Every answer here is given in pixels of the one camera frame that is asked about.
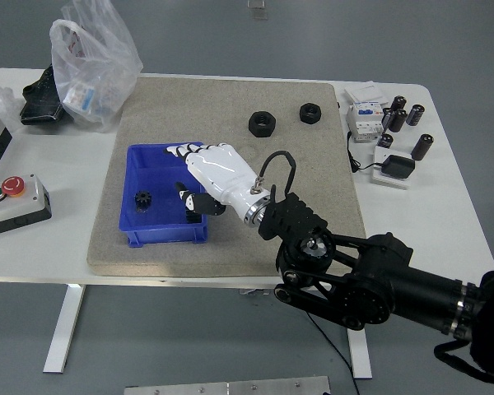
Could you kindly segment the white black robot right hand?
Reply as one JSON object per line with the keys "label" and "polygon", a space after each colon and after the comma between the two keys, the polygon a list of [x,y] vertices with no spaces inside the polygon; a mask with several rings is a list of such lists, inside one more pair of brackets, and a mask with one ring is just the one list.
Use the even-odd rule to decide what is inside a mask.
{"label": "white black robot right hand", "polygon": [[255,214],[268,204],[267,189],[251,191],[257,175],[233,146],[186,143],[165,151],[182,159],[206,192],[220,204],[233,207],[245,223],[253,224]]}

